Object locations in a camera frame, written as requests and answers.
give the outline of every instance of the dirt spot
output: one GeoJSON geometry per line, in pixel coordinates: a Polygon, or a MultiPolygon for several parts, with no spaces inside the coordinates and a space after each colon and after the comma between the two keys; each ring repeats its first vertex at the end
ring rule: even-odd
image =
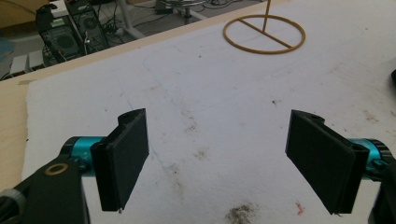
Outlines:
{"type": "Polygon", "coordinates": [[[202,147],[199,149],[195,154],[194,157],[200,161],[203,161],[207,159],[207,151],[209,150],[209,147],[202,147]]]}
{"type": "Polygon", "coordinates": [[[159,86],[159,85],[156,85],[156,86],[150,87],[149,89],[150,89],[151,91],[155,91],[155,90],[157,90],[157,89],[159,89],[159,88],[160,88],[160,86],[159,86]]]}
{"type": "Polygon", "coordinates": [[[196,133],[197,132],[197,122],[195,121],[194,117],[191,115],[189,110],[181,111],[181,115],[187,118],[187,126],[185,133],[196,133]]]}
{"type": "Polygon", "coordinates": [[[282,102],[281,100],[273,100],[272,103],[273,105],[277,105],[278,103],[282,102]]]}
{"type": "Polygon", "coordinates": [[[167,168],[166,172],[169,174],[169,180],[172,181],[172,187],[181,200],[184,199],[184,186],[180,180],[180,171],[177,165],[172,165],[171,167],[167,168]]]}
{"type": "Polygon", "coordinates": [[[239,207],[232,208],[225,216],[225,219],[230,224],[250,224],[256,216],[256,212],[257,209],[252,204],[243,204],[239,207]]]}
{"type": "Polygon", "coordinates": [[[367,110],[363,110],[364,115],[366,116],[366,119],[372,123],[377,123],[379,122],[379,120],[370,112],[368,112],[367,110]]]}

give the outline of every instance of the floor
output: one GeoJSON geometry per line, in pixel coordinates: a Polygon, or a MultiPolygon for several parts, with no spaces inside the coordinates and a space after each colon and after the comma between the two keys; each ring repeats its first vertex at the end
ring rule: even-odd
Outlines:
{"type": "MultiPolygon", "coordinates": [[[[192,17],[186,21],[185,9],[174,8],[171,14],[157,15],[155,11],[155,0],[128,5],[127,11],[131,18],[133,27],[144,36],[155,35],[163,31],[171,30],[179,26],[188,25],[189,22],[196,22],[211,18],[220,14],[259,4],[261,0],[212,0],[202,5],[191,7],[193,12],[199,15],[199,19],[192,17]]],[[[116,2],[94,6],[99,15],[102,25],[116,25],[118,28],[124,26],[120,6],[116,2]]],[[[106,35],[110,47],[134,41],[135,38],[124,32],[123,29],[115,29],[117,32],[106,35]]],[[[32,51],[42,50],[44,43],[38,34],[18,36],[9,39],[0,38],[0,81],[11,78],[10,68],[15,57],[28,54],[32,51]]]]}

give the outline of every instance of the wire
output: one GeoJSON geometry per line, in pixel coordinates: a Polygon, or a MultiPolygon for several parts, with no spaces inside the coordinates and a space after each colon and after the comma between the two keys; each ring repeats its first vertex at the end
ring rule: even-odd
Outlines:
{"type": "Polygon", "coordinates": [[[237,3],[237,2],[243,2],[243,0],[233,0],[233,1],[228,1],[228,0],[227,0],[225,3],[220,3],[219,0],[216,0],[216,1],[212,1],[212,2],[210,3],[210,5],[213,6],[213,7],[207,7],[207,6],[205,6],[205,5],[202,5],[202,6],[203,6],[204,8],[207,8],[207,9],[221,9],[221,8],[228,7],[228,6],[230,6],[231,4],[237,3]]]}
{"type": "Polygon", "coordinates": [[[2,77],[0,77],[0,81],[8,79],[8,78],[6,78],[7,76],[10,76],[9,72],[5,73],[2,77]]]}
{"type": "Polygon", "coordinates": [[[105,29],[106,29],[107,27],[111,27],[111,29],[113,30],[113,32],[117,31],[117,24],[116,24],[116,22],[119,21],[119,20],[117,20],[117,17],[116,17],[116,11],[117,11],[118,4],[117,4],[117,2],[115,2],[115,3],[116,3],[116,6],[114,7],[113,17],[111,17],[110,19],[108,19],[108,20],[103,24],[103,27],[104,27],[105,29]]]}
{"type": "Polygon", "coordinates": [[[115,41],[113,41],[112,39],[110,39],[110,38],[107,38],[107,41],[109,42],[109,43],[111,43],[111,44],[114,44],[114,45],[120,45],[120,44],[124,44],[125,42],[122,40],[122,38],[121,38],[121,36],[118,36],[118,35],[115,35],[115,34],[111,34],[111,33],[107,33],[107,35],[112,35],[112,36],[114,36],[114,37],[116,37],[120,42],[115,42],[115,41]]]}
{"type": "Polygon", "coordinates": [[[144,22],[141,22],[141,23],[138,23],[138,24],[134,25],[134,27],[141,26],[141,25],[145,25],[145,24],[152,23],[152,22],[155,22],[155,21],[159,21],[160,19],[163,19],[163,18],[165,18],[165,17],[167,17],[167,16],[170,16],[170,15],[172,15],[172,14],[168,14],[168,15],[161,16],[160,18],[155,19],[155,20],[153,20],[153,21],[144,21],[144,22]]]}
{"type": "Polygon", "coordinates": [[[88,43],[90,43],[90,40],[88,39],[88,31],[85,31],[85,39],[84,39],[85,55],[88,55],[88,52],[87,52],[87,44],[88,43]]]}
{"type": "Polygon", "coordinates": [[[146,16],[144,16],[144,17],[141,17],[141,18],[139,18],[139,19],[137,19],[137,20],[135,20],[135,21],[141,21],[141,20],[143,20],[143,19],[145,19],[145,18],[147,18],[147,17],[151,17],[151,16],[158,16],[158,15],[155,14],[155,13],[149,14],[149,15],[146,15],[146,16]]]}
{"type": "Polygon", "coordinates": [[[200,5],[200,7],[202,7],[201,10],[194,10],[195,12],[203,12],[205,10],[205,7],[203,5],[200,5]]]}
{"type": "Polygon", "coordinates": [[[99,7],[98,7],[98,13],[97,13],[97,15],[98,15],[98,20],[100,19],[100,17],[99,17],[99,13],[100,13],[100,8],[102,7],[102,3],[99,5],[99,7]]]}
{"type": "Polygon", "coordinates": [[[137,10],[135,13],[134,13],[134,15],[132,16],[132,18],[131,18],[131,22],[134,22],[134,17],[136,17],[136,14],[138,13],[138,12],[141,12],[141,11],[143,11],[143,10],[145,10],[144,8],[142,8],[142,9],[140,9],[140,10],[137,10]]]}
{"type": "Polygon", "coordinates": [[[67,62],[67,59],[64,57],[64,55],[62,54],[62,52],[58,49],[58,53],[59,55],[61,55],[61,57],[64,59],[65,62],[67,62]]]}
{"type": "Polygon", "coordinates": [[[134,7],[141,7],[141,6],[138,6],[138,5],[136,5],[136,4],[133,4],[133,3],[128,3],[129,5],[132,5],[132,6],[134,6],[134,7]]]}
{"type": "Polygon", "coordinates": [[[16,7],[20,7],[20,8],[22,8],[22,9],[24,9],[25,11],[27,11],[27,12],[29,12],[29,13],[35,15],[35,12],[34,12],[33,10],[31,10],[30,8],[21,6],[21,5],[17,4],[17,3],[14,3],[14,2],[11,2],[11,1],[8,1],[8,0],[0,0],[0,1],[2,1],[2,2],[4,2],[4,3],[9,3],[10,5],[13,5],[13,6],[16,6],[16,7]]]}

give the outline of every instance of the circular ring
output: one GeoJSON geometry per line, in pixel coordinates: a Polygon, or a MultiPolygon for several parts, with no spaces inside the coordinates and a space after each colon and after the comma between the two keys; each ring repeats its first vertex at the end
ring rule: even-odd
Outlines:
{"type": "Polygon", "coordinates": [[[248,15],[248,16],[236,18],[236,19],[234,19],[234,20],[232,20],[232,21],[229,21],[229,22],[224,26],[224,29],[223,29],[223,36],[224,36],[224,38],[225,38],[231,45],[233,45],[234,47],[236,47],[236,48],[238,48],[238,49],[242,49],[242,50],[244,50],[244,51],[251,52],[251,53],[259,53],[259,54],[281,54],[281,53],[287,53],[287,52],[290,52],[290,51],[292,51],[292,50],[295,50],[295,49],[299,48],[299,47],[305,42],[305,31],[304,31],[303,27],[301,27],[301,26],[300,26],[298,23],[296,23],[295,21],[291,21],[291,20],[289,20],[289,19],[287,19],[287,18],[278,17],[278,16],[274,16],[274,15],[267,15],[267,16],[265,16],[265,15],[248,15]],[[274,20],[283,21],[283,22],[286,22],[286,23],[292,25],[293,27],[295,27],[295,28],[301,33],[301,35],[302,35],[302,38],[301,38],[300,43],[298,43],[297,45],[292,46],[292,47],[290,47],[290,48],[288,48],[288,49],[281,49],[281,50],[260,50],[260,49],[250,49],[250,48],[244,47],[244,46],[242,46],[242,45],[239,45],[239,44],[233,42],[233,41],[231,40],[231,38],[227,36],[227,28],[228,28],[231,24],[233,24],[234,22],[236,22],[236,21],[241,21],[241,20],[243,20],[243,19],[248,19],[248,18],[265,18],[265,17],[267,17],[267,19],[274,19],[274,20]]]}
{"type": "Polygon", "coordinates": [[[68,167],[69,167],[69,165],[67,165],[66,163],[53,164],[49,168],[47,168],[46,171],[44,171],[44,174],[58,175],[58,174],[63,173],[65,170],[67,170],[68,167]]]}

